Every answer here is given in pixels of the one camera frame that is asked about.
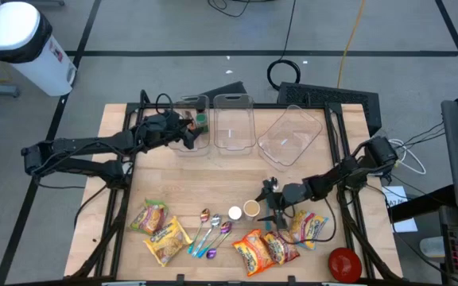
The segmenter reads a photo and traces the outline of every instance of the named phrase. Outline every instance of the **wooden table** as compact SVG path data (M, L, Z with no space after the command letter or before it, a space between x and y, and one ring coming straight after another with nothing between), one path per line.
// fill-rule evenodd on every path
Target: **wooden table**
M105 106L99 130L100 137L121 131L125 109L125 104ZM279 172L268 165L258 155L257 146L250 155L233 157L221 156L212 143L211 152L205 157L178 157L166 147L154 149L148 154L140 153L134 168L126 224L130 225L130 222L141 211L145 198L160 199L169 206L170 215L167 220L176 215L193 238L200 224L199 214L206 207L212 214L223 215L225 221L229 207L234 205L242 207L245 201L254 199L261 190L262 181L266 178L275 176L279 184L283 185L300 183L301 178L325 173L332 168L332 158L324 112L322 110L306 111L321 122L323 130L287 172ZM276 109L254 110L256 136L264 134L283 112L284 110ZM350 149L353 150L360 142L369 138L362 106L343 105L343 119ZM111 154L93 156L93 160L102 162L114 158L115 156ZM381 188L377 179L369 179L369 184ZM83 200L89 198L102 186L101 179L89 178ZM87 205L80 214L68 255L65 275L75 272L100 240L108 194L109 191L105 191ZM365 188L360 192L360 198L370 243L391 270L401 276L402 271L382 194ZM264 275L247 277L243 260L231 245L251 229L260 228L265 233L264 222L238 222L233 226L230 236L217 250L215 259L209 261L206 258L192 258L187 254L185 247L167 267L161 267L142 242L148 238L147 235L127 228L123 235L117 278L119 280L175 280L177 274L182 273L186 280L286 281L287 276L294 275L297 281L331 281L333 277L328 270L328 256L334 249L345 247L346 243L340 208L336 202L336 191L328 195L328 201L336 214L337 230L333 240L317 243L316 250L313 251L298 247L301 254L299 258L282 266L274 266ZM327 238L331 235L334 227L333 218L323 200L305 201L297 206L297 210L299 209L329 217L320 238ZM201 234L204 234L208 227L209 223L205 223ZM356 239L354 241L357 247L356 252L361 258L359 244ZM110 245L107 249L104 273L108 273L107 266L110 264L112 251L113 246Z

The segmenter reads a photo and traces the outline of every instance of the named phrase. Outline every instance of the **snack bag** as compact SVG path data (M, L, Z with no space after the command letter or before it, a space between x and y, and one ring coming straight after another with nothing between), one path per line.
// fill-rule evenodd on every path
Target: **snack bag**
M300 254L294 244L288 244L286 242L293 242L293 239L286 230L279 230L280 236L277 232L270 231L264 236L264 240L268 244L268 250L270 251L271 257L280 265L291 261L292 259L299 257Z
M243 256L248 277L263 272L274 265L268 249L261 240L261 230L252 230L239 242L232 244Z
M316 239L327 221L328 218L301 210L294 215L293 222L291 223L291 230L289 232L295 242L304 239ZM316 248L315 242L303 242L298 245L306 249L314 250Z
M144 209L130 224L132 230L153 235L162 228L167 216L167 206L161 201L146 200Z
M154 236L146 239L144 243L157 258L158 263L165 267L183 245L192 243L192 239L188 237L176 216L173 216L167 225L157 231Z

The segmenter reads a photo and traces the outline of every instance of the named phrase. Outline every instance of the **red bowl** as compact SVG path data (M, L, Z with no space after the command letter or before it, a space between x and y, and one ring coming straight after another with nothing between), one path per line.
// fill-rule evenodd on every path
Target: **red bowl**
M362 276L362 262L350 249L338 248L330 253L328 267L333 277L343 283L355 283Z

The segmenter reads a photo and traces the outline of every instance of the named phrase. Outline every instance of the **concrete floor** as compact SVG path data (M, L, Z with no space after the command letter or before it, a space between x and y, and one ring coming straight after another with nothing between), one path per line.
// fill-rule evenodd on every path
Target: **concrete floor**
M74 56L97 2L67 0L65 7L37 4L37 8L52 23L55 38ZM458 32L458 1L443 3ZM102 0L86 51L280 51L292 4L290 0L253 3L234 19L200 0ZM228 5L234 13L243 7ZM358 7L357 1L298 0L288 50L344 50ZM351 50L457 51L457 47L435 1L368 0ZM256 102L277 99L278 93L266 80L266 68L276 56L152 55L83 56L56 137L95 136L104 105L136 102L142 88L152 100L161 92L177 99L241 80ZM301 66L302 83L336 86L340 57L287 58ZM0 97L0 263L30 181L20 149L45 139L58 102L18 72L11 73L21 97ZM276 81L294 80L284 67L277 67L272 76ZM382 133L407 139L441 122L442 100L458 98L458 56L350 56L342 88L379 93ZM415 146L414 152L427 175L398 168L396 176L425 191L452 182L443 137ZM44 183L83 185L85 181L82 176L55 174ZM419 195L408 187L406 192ZM6 283L62 277L81 196L78 190L39 188ZM439 235L433 220L435 215L420 217L419 231L401 236L417 245L422 238ZM435 270L397 242L405 277L441 281Z

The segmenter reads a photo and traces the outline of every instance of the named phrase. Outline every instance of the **paper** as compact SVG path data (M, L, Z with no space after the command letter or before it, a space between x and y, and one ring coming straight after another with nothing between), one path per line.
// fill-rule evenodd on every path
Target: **paper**
M390 191L392 191L392 192L394 192L394 193L396 193L397 195L400 195L400 196L397 196L397 195L391 193L387 189L389 189ZM382 188L382 192L385 193L386 199L388 200L388 203L390 204L390 207L398 205L399 203L407 202L406 198L402 198L402 197L406 197L406 192L404 191L404 187L403 186L393 186L393 187L390 186L390 187L386 187L386 188L383 187ZM416 232L416 231L418 231L417 224L414 221L414 218L410 218L410 219L407 219L407 220L401 221L401 222L396 222L394 225L395 225L395 230L397 232L399 232L399 233Z

